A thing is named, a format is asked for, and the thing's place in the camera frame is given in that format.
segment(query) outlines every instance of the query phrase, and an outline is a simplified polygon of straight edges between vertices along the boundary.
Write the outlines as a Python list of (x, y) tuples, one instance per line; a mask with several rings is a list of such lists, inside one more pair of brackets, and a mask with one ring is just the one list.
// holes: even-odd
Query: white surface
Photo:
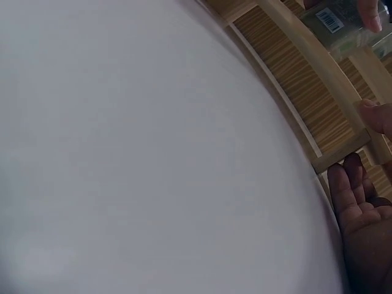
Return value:
[(273, 100), (193, 1), (3, 0), (1, 293), (341, 293)]

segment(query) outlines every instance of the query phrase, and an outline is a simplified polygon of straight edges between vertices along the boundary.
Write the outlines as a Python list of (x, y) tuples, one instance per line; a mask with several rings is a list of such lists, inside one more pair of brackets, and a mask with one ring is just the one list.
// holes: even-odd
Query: hand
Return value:
[[(321, 0), (304, 0), (306, 9), (309, 9)], [(380, 32), (382, 30), (381, 21), (379, 17), (378, 0), (358, 0), (358, 11), (361, 15), (362, 21), (368, 29), (372, 32)]]
[[(363, 121), (392, 139), (392, 105), (360, 105)], [(392, 175), (392, 163), (386, 166)], [(392, 206), (377, 197), (361, 159), (351, 154), (328, 169), (347, 272), (358, 293), (392, 293)]]

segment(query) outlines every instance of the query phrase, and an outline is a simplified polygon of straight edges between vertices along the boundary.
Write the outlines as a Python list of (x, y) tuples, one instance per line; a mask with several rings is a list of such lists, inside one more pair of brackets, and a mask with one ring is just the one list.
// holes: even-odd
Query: finger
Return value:
[(376, 210), (381, 215), (381, 219), (390, 219), (392, 217), (392, 206), (379, 206)]
[(363, 189), (363, 166), (361, 158), (357, 153), (351, 153), (344, 159), (343, 168), (349, 178), (351, 190), (354, 193), (357, 204), (365, 202), (365, 191)]
[(321, 1), (322, 0), (304, 0), (305, 9), (310, 9)]
[(328, 169), (328, 182), (337, 221), (344, 231), (351, 221), (362, 215), (362, 210), (351, 190), (349, 177), (341, 165), (335, 164)]
[(386, 174), (388, 180), (392, 183), (392, 161), (389, 161), (383, 165), (381, 165), (382, 170)]
[(383, 197), (376, 197), (376, 198), (372, 198), (372, 199), (368, 199), (367, 202), (373, 204), (374, 207), (378, 208), (380, 206), (391, 206), (392, 203)]
[(373, 182), (369, 179), (369, 175), (364, 167), (362, 167), (362, 174), (362, 185), (365, 193), (365, 199), (367, 202), (369, 202), (369, 199), (376, 198), (379, 195), (373, 185)]
[(378, 0), (358, 0), (358, 11), (365, 27), (372, 32), (380, 32), (382, 30)]
[(373, 204), (371, 204), (369, 202), (363, 202), (363, 203), (359, 204), (358, 206), (359, 206), (359, 208), (361, 208), (362, 213), (365, 213), (366, 211), (374, 209)]
[(358, 111), (362, 120), (374, 131), (385, 134), (392, 141), (392, 105), (377, 105), (373, 101), (363, 100)]

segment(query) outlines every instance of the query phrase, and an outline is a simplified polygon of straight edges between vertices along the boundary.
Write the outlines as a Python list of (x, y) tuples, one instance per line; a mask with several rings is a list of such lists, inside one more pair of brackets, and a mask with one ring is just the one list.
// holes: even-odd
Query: wooden slat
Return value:
[(235, 25), (231, 24), (227, 26), (225, 28), (225, 32), (229, 35), (232, 41), (237, 44), (249, 64), (255, 70), (257, 76), (269, 90), (269, 93), (281, 109), (281, 112), (284, 114), (287, 122), (292, 128), (292, 131), (294, 131), (294, 134), (303, 146), (307, 158), (314, 160), (317, 157), (320, 157), (322, 155), (321, 150), (314, 141), (312, 134), (266, 64), (260, 59)]
[[(284, 3), (295, 15), (304, 11), (295, 0), (285, 0)], [(334, 150), (353, 135), (347, 120), (312, 67), (261, 8), (255, 7), (236, 20), (235, 25), (275, 76), (323, 153)], [(383, 58), (382, 62), (392, 72), (392, 55)], [(363, 98), (374, 99), (369, 86), (348, 59), (339, 65)], [(304, 139), (302, 136), (300, 142), (309, 154), (311, 149), (309, 145), (303, 145)], [(364, 152), (359, 154), (379, 195), (392, 200), (392, 188), (382, 168), (371, 166)]]
[(339, 146), (336, 150), (324, 154), (322, 157), (317, 158), (312, 162), (312, 166), (316, 174), (324, 172), (328, 167), (334, 165), (337, 162), (343, 160), (350, 153), (354, 153), (361, 149), (363, 146), (370, 142), (371, 138), (366, 129), (355, 134), (352, 138), (349, 138), (343, 146)]
[(356, 51), (351, 62), (369, 85), (376, 99), (392, 103), (392, 77), (370, 47)]
[(303, 8), (305, 9), (304, 1), (303, 0), (296, 0), (296, 2)]
[(254, 0), (210, 0), (208, 4), (229, 23), (257, 6)]
[[(335, 98), (354, 132), (359, 132), (365, 125), (353, 104), (361, 97), (323, 45), (280, 1), (257, 0), (257, 3), (304, 55)], [(372, 159), (377, 164), (391, 161), (391, 151), (384, 138), (370, 129), (368, 132), (372, 140), (367, 147)]]

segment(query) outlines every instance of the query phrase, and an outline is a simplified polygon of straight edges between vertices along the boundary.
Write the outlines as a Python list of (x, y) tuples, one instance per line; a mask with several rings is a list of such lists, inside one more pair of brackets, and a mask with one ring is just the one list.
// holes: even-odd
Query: barcode label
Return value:
[(344, 27), (343, 22), (329, 8), (324, 8), (317, 12), (316, 17), (332, 34)]

